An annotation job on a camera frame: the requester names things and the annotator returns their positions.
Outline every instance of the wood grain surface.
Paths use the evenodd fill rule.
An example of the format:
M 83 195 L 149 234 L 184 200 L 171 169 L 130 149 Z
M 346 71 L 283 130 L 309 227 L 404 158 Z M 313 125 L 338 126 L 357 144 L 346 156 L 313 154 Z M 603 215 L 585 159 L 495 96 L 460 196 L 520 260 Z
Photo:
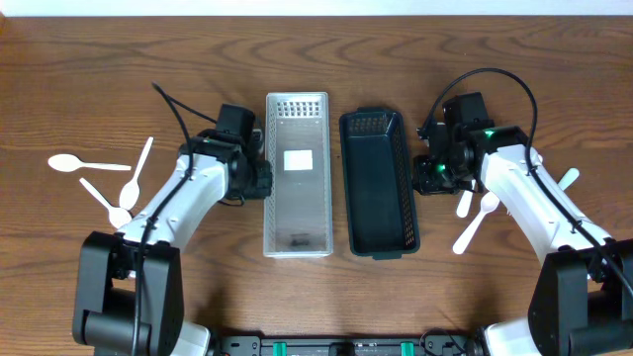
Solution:
M 215 116 L 222 103 L 265 116 L 269 92 L 329 94 L 334 253 L 262 255 L 262 202 L 216 206 L 183 256 L 186 316 L 222 330 L 266 335 L 419 335 L 473 331 L 525 315 L 540 266 L 499 208 L 466 254 L 451 245 L 477 212 L 457 197 L 416 196 L 420 250 L 374 261 L 349 250 L 338 118 L 388 106 L 415 136 L 458 75 L 497 66 L 523 78 L 539 103 L 535 147 L 556 179 L 577 167 L 569 196 L 617 239 L 633 227 L 631 18 L 92 18 L 7 19 L 0 37 L 0 354 L 84 355 L 70 335 L 79 249 L 112 232 L 85 177 L 117 202 L 132 173 L 59 173 L 61 152 L 134 166 L 144 206 L 174 168 L 183 141 L 151 89 Z M 529 129 L 529 102 L 509 79 L 486 74 L 452 92 L 482 91 L 498 125 Z M 187 116 L 190 132 L 207 122 Z

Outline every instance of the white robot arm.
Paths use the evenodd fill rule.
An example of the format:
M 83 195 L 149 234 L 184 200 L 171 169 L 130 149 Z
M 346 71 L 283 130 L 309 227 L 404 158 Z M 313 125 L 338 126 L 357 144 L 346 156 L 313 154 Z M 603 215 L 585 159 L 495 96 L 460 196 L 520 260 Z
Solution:
M 73 318 L 76 342 L 94 346 L 97 354 L 130 354 L 135 345 L 137 355 L 206 356 L 211 334 L 183 319 L 180 252 L 215 203 L 270 195 L 270 163 L 258 159 L 263 134 L 254 123 L 252 112 L 223 105 L 216 128 L 180 148 L 174 172 L 147 207 L 115 234 L 86 238 Z M 113 278 L 139 271 L 134 292 L 113 287 Z
M 444 93 L 482 71 L 521 84 L 534 108 L 535 128 L 534 98 L 509 72 L 475 70 Z M 443 111 L 443 124 L 431 110 L 418 129 L 430 152 L 413 160 L 413 188 L 422 195 L 455 194 L 471 190 L 476 180 L 478 192 L 487 188 L 508 208 L 542 265 L 528 316 L 481 329 L 469 354 L 586 355 L 631 348 L 632 241 L 615 242 L 589 220 L 542 166 L 531 137 L 518 127 L 495 126 L 480 93 L 448 100 Z M 602 290 L 588 293 L 588 279 L 602 283 Z

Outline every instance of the black mesh basket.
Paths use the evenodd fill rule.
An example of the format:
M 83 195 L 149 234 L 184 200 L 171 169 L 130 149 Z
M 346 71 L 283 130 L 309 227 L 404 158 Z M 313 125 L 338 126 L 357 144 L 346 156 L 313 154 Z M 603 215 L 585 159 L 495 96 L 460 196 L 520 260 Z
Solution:
M 352 252 L 374 259 L 416 252 L 419 233 L 402 115 L 359 108 L 339 123 Z

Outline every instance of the black cable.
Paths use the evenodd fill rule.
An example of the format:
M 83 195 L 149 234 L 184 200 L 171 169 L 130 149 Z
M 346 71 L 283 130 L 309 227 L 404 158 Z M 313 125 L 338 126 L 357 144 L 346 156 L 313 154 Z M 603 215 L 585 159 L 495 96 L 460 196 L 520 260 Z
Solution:
M 156 83 L 151 83 L 151 86 L 165 99 L 167 105 L 174 113 L 174 116 L 178 120 L 178 124 L 180 124 L 180 129 L 182 130 L 182 134 L 185 136 L 185 140 L 187 142 L 187 154 L 189 155 L 189 166 L 185 171 L 183 178 L 176 184 L 176 186 L 167 194 L 167 196 L 160 202 L 156 210 L 154 210 L 153 214 L 147 218 L 147 222 L 145 223 L 145 229 L 142 232 L 142 237 L 140 238 L 140 244 L 138 245 L 138 251 L 136 252 L 136 295 L 135 295 L 135 326 L 132 337 L 132 356 L 136 356 L 138 353 L 138 337 L 140 332 L 140 300 L 142 293 L 142 265 L 143 265 L 143 256 L 145 253 L 145 246 L 147 245 L 147 241 L 149 240 L 149 235 L 158 219 L 158 215 L 162 210 L 167 206 L 169 201 L 176 195 L 176 193 L 180 190 L 180 188 L 187 182 L 187 180 L 191 177 L 194 168 L 194 153 L 193 146 L 191 143 L 191 139 L 189 138 L 189 133 L 187 132 L 187 127 L 185 126 L 185 122 L 180 117 L 178 110 L 172 104 L 172 98 L 169 97 L 165 92 L 158 86 Z
M 624 288 L 626 289 L 628 294 L 631 296 L 631 298 L 633 298 L 633 287 L 631 287 L 631 283 L 622 272 L 622 269 L 617 265 L 617 263 L 615 263 L 615 261 L 613 261 L 611 256 L 609 256 L 606 252 L 604 252 L 600 243 L 593 236 L 591 236 L 591 234 L 588 231 L 586 231 L 582 227 L 582 221 L 576 220 L 574 216 L 570 214 L 567 211 L 567 209 L 565 209 L 565 207 L 563 207 L 563 205 L 556 199 L 556 197 L 554 197 L 552 192 L 550 192 L 550 190 L 547 188 L 547 186 L 545 186 L 545 184 L 541 180 L 541 177 L 539 177 L 538 172 L 537 172 L 537 167 L 534 167 L 534 165 L 532 164 L 532 160 L 530 159 L 530 150 L 532 148 L 532 141 L 534 140 L 534 134 L 536 133 L 536 124 L 538 122 L 538 107 L 536 105 L 536 99 L 534 99 L 534 95 L 532 94 L 532 91 L 527 86 L 527 84 L 525 84 L 525 82 L 521 80 L 521 78 L 514 75 L 513 73 L 508 72 L 507 70 L 503 70 L 499 68 L 479 68 L 479 69 L 471 70 L 466 74 L 463 74 L 459 78 L 453 80 L 446 87 L 446 89 L 444 89 L 442 94 L 437 98 L 437 100 L 431 107 L 430 112 L 428 113 L 428 117 L 426 117 L 426 121 L 424 122 L 422 131 L 424 132 L 428 124 L 433 121 L 433 115 L 435 113 L 435 109 L 437 109 L 437 106 L 441 102 L 444 95 L 446 95 L 446 93 L 448 93 L 448 91 L 451 90 L 451 88 L 453 88 L 455 84 L 468 78 L 471 75 L 483 73 L 483 72 L 493 72 L 493 73 L 503 74 L 513 79 L 523 88 L 523 90 L 525 90 L 525 93 L 529 97 L 530 103 L 532 104 L 532 112 L 533 112 L 532 128 L 530 129 L 530 135 L 527 139 L 527 144 L 525 145 L 525 164 L 527 166 L 528 174 L 531 173 L 532 177 L 534 178 L 534 181 L 536 182 L 536 185 L 539 186 L 539 188 L 543 191 L 543 194 L 545 194 L 545 196 L 552 202 L 552 204 L 554 204 L 554 206 L 561 212 L 561 214 L 565 217 L 565 219 L 568 220 L 568 222 L 572 225 L 573 229 L 578 231 L 595 248 L 595 250 L 600 255 L 600 257 L 602 257 L 604 261 L 606 261 L 606 263 L 611 268 L 613 273 L 615 273 L 615 276 L 617 277 L 618 280 L 620 280 L 620 283 L 622 283 L 622 286 L 624 286 Z
M 167 98 L 169 98 L 169 100 L 170 100 L 172 103 L 174 103 L 174 104 L 178 105 L 179 107 L 181 107 L 181 108 L 185 109 L 186 111 L 190 112 L 191 114 L 194 114 L 194 115 L 197 115 L 197 116 L 199 116 L 199 117 L 201 117 L 201 118 L 203 118 L 203 119 L 209 120 L 210 122 L 212 122 L 212 123 L 214 123 L 214 124 L 217 124 L 217 123 L 218 123 L 218 122 L 216 121 L 216 119 L 212 119 L 212 118 L 210 118 L 210 117 L 206 116 L 205 114 L 203 114 L 203 113 L 201 113 L 201 112 L 199 112 L 199 111 L 197 111 L 197 110 L 191 109 L 190 107 L 186 106 L 185 104 L 183 104 L 183 103 L 179 102 L 178 100 L 174 99 L 173 97 L 171 97 L 171 96 L 169 96 L 169 95 L 167 95 Z
M 455 347 L 457 347 L 457 349 L 459 350 L 459 352 L 461 352 L 462 354 L 465 354 L 465 353 L 466 353 L 466 344 L 464 344 L 464 346 L 460 346 L 460 345 L 457 343 L 457 341 L 453 338 L 453 335 L 451 335 L 451 334 L 450 334 L 447 330 L 445 330 L 445 329 L 443 329 L 443 328 L 441 328 L 441 327 L 433 327 L 433 328 L 430 328 L 430 329 L 426 330 L 426 332 L 424 332 L 424 333 L 422 334 L 422 336 L 420 336 L 420 337 L 419 337 L 419 341 L 417 342 L 418 346 L 419 346 L 422 350 L 424 350 L 424 352 L 425 352 L 426 354 L 431 355 L 431 356 L 439 356 L 439 355 L 436 355 L 436 354 L 434 354 L 433 352 L 431 352 L 431 351 L 427 350 L 427 349 L 426 349 L 426 340 L 422 340 L 422 339 L 424 339 L 424 338 L 426 337 L 426 335 L 427 335 L 429 332 L 432 332 L 432 331 L 440 331 L 440 332 L 444 333 L 446 336 L 448 336 L 448 337 L 451 339 L 451 341 L 453 342 L 453 344 L 455 345 Z

